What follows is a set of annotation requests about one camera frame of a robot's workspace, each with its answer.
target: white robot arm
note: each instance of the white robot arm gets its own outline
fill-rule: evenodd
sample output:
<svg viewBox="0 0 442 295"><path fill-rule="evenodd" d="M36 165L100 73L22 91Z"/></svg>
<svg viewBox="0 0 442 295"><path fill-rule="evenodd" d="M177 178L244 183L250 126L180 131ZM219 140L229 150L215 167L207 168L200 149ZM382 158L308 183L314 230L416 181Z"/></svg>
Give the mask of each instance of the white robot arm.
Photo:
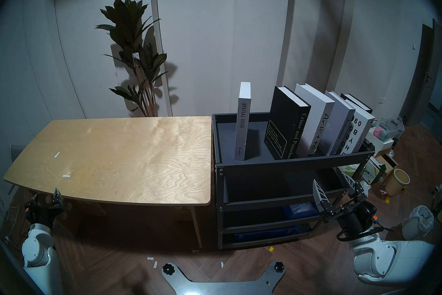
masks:
<svg viewBox="0 0 442 295"><path fill-rule="evenodd" d="M25 204L31 226L22 245L23 268L45 295L63 294L60 263L52 238L54 219L63 212L63 197L55 188L52 208L39 206L35 199L36 196Z"/></svg>
<svg viewBox="0 0 442 295"><path fill-rule="evenodd" d="M336 220L342 231L336 236L348 242L354 253L353 270L358 279L367 284L385 287L411 281L417 276L434 245L424 241L383 241L379 232L386 229L379 224L376 207L366 201L359 183L350 177L341 179L350 201L335 209L320 185L313 181L313 197L324 222Z"/></svg>

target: metal plate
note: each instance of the metal plate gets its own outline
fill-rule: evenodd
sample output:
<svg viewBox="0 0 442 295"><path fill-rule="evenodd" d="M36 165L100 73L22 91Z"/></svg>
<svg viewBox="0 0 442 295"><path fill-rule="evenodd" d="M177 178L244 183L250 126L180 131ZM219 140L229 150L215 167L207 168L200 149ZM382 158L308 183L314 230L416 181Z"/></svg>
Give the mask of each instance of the metal plate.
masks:
<svg viewBox="0 0 442 295"><path fill-rule="evenodd" d="M281 264L278 264L280 272L277 272L275 269L276 263L282 264L282 262L278 260L273 261L259 279L247 282L192 282L189 281L173 263L163 265L161 273L177 295L270 295L276 283L279 282L286 272L284 264L282 264L282 270ZM173 267L172 275L165 273L167 264Z"/></svg>

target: wooden floor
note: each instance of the wooden floor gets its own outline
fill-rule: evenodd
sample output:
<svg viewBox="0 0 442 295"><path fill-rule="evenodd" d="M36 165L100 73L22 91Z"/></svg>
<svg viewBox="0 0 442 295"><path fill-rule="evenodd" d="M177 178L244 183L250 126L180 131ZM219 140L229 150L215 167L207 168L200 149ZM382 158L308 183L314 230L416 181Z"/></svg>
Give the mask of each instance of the wooden floor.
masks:
<svg viewBox="0 0 442 295"><path fill-rule="evenodd" d="M423 126L407 127L395 148L395 160L405 161L403 168L410 185L387 204L379 189L370 190L369 201L377 207L382 225L396 227L404 223L417 205L430 206L430 191L442 183L442 146ZM30 194L17 192L13 203L23 205ZM161 266L173 262L192 281L222 282L257 279L274 260L281 260L286 273L273 294L382 294L391 288L360 283L353 272L353 253L348 244L339 242L336 222L322 224L311 239L257 249L220 251L216 249L215 208L197 211L204 250L198 249L192 222L168 220L171 212L164 207L103 205L106 217L86 216L75 236L54 223L54 239L61 260L65 294L174 294L161 275ZM188 210L171 209L175 212ZM12 239L20 250L23 237L19 226L24 218L21 208ZM27 231L27 222L21 233ZM441 227L435 223L425 240L436 243ZM389 233L388 239L402 239ZM21 254L14 249L18 258Z"/></svg>

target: book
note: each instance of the book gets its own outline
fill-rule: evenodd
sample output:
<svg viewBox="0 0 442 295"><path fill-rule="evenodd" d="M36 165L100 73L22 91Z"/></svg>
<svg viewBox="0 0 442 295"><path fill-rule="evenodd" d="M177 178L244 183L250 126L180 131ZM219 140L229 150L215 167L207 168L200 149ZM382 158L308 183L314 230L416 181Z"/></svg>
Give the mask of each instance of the book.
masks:
<svg viewBox="0 0 442 295"><path fill-rule="evenodd" d="M325 156L334 155L347 133L348 125L353 121L355 109L334 91L326 91L326 96L335 101L327 125L322 134L319 148Z"/></svg>
<svg viewBox="0 0 442 295"><path fill-rule="evenodd" d="M264 143L273 158L293 159L310 105L287 87L275 87Z"/></svg>
<svg viewBox="0 0 442 295"><path fill-rule="evenodd" d="M235 137L235 159L237 161L245 160L251 102L252 90L250 82L241 81L238 93L237 134Z"/></svg>
<svg viewBox="0 0 442 295"><path fill-rule="evenodd" d="M295 94L312 107L296 150L298 157L304 158L315 153L335 102L308 84L296 84Z"/></svg>
<svg viewBox="0 0 442 295"><path fill-rule="evenodd" d="M354 119L349 125L347 133L345 133L344 139L336 154L358 152L374 120L373 115L360 108L349 99L345 101L355 109Z"/></svg>
<svg viewBox="0 0 442 295"><path fill-rule="evenodd" d="M341 97L344 100L350 100L351 102L353 102L354 104L357 104L360 108L362 108L363 110L365 110L366 112L369 112L370 114L373 113L373 109L371 109L370 107L368 107L364 102L359 101L357 98L355 98L352 94L342 94L341 93Z"/></svg>

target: table top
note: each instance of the table top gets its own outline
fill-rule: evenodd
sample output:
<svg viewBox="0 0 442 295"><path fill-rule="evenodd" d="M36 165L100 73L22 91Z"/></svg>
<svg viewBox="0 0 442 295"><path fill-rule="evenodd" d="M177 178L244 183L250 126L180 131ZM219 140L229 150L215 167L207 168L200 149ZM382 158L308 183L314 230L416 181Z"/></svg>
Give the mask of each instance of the table top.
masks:
<svg viewBox="0 0 442 295"><path fill-rule="evenodd" d="M55 120L5 181L67 198L204 206L210 202L212 118Z"/></svg>

